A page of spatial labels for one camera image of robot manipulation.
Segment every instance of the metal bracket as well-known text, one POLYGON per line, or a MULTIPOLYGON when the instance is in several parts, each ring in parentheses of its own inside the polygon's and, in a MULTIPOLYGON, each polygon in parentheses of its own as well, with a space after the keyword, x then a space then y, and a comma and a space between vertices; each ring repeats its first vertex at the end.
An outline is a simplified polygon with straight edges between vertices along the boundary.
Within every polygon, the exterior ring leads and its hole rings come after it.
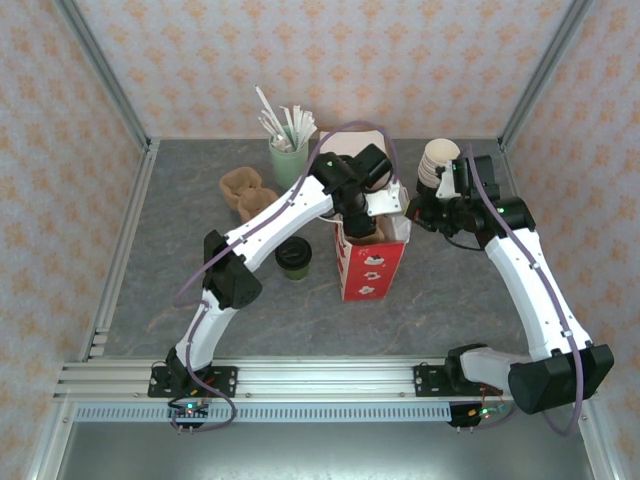
MULTIPOLYGON (((455 397, 462 394, 454 388, 449 377, 450 371, 446 365, 429 365, 421 363, 413 367, 413 385, 416 397, 455 397)), ((477 383, 465 383, 463 396, 481 396, 482 386, 477 383)), ((485 392, 485 397, 495 397, 485 392)))
POLYGON ((407 189, 397 181, 378 192, 367 193, 365 197, 368 206, 367 215, 370 217, 402 213, 409 203, 407 189))
MULTIPOLYGON (((236 385, 238 383, 238 367, 218 367, 210 366, 201 379, 207 385, 219 390, 230 398, 236 395, 236 385)), ((211 396, 209 392, 195 387, 195 393, 190 394, 190 398, 202 398, 211 396)), ((150 398, 182 398, 190 392, 185 392, 180 385, 174 381, 174 377, 166 365, 158 365, 151 369, 151 379, 147 395, 150 398)))

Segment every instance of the orange patterned wall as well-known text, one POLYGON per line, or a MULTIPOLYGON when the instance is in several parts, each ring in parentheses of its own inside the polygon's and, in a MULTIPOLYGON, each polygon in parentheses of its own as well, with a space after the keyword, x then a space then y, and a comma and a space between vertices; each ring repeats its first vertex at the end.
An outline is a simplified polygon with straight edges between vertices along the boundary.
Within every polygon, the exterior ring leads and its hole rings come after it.
POLYGON ((266 136, 253 85, 318 123, 502 130, 570 0, 80 0, 151 136, 266 136))
POLYGON ((591 7, 509 160, 558 283, 616 366, 603 392, 640 472, 640 9, 591 7))
POLYGON ((3 1, 0 46, 0 478, 23 479, 140 153, 53 1, 3 1))

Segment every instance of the stacked paper cups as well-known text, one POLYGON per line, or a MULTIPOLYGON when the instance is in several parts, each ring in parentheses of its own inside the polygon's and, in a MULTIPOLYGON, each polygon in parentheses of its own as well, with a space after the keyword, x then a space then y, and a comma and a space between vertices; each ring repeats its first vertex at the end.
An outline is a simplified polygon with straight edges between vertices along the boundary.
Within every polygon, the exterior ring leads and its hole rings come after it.
POLYGON ((460 155, 460 149, 451 140, 446 138, 436 138, 427 143, 424 147, 424 154, 418 167, 418 191, 421 184, 434 190, 440 185, 436 168, 444 167, 449 160, 453 160, 460 155))

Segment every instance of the red and white box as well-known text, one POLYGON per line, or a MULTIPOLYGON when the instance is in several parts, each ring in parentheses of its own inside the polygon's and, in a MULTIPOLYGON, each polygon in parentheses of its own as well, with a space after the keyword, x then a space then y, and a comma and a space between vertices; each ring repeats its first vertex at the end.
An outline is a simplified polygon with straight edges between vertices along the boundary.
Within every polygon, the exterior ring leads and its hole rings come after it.
MULTIPOLYGON (((386 152, 384 137, 377 131, 337 133, 322 146, 320 152, 355 156, 370 143, 386 152)), ((406 189, 401 190, 406 201, 406 189)), ((404 215, 381 215, 376 220, 384 234, 384 242, 373 245, 354 245, 345 236, 341 224, 335 227, 340 290, 345 302, 384 298, 409 242, 411 221, 404 215)))

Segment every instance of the cup lid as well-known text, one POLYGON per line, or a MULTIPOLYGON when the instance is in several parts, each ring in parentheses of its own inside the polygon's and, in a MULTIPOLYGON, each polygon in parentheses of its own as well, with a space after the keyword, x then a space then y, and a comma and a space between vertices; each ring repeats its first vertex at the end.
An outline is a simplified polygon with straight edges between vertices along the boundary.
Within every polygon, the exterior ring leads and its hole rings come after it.
POLYGON ((306 267, 311 256, 311 245, 302 237, 289 237, 276 248, 276 262, 285 270, 306 267))

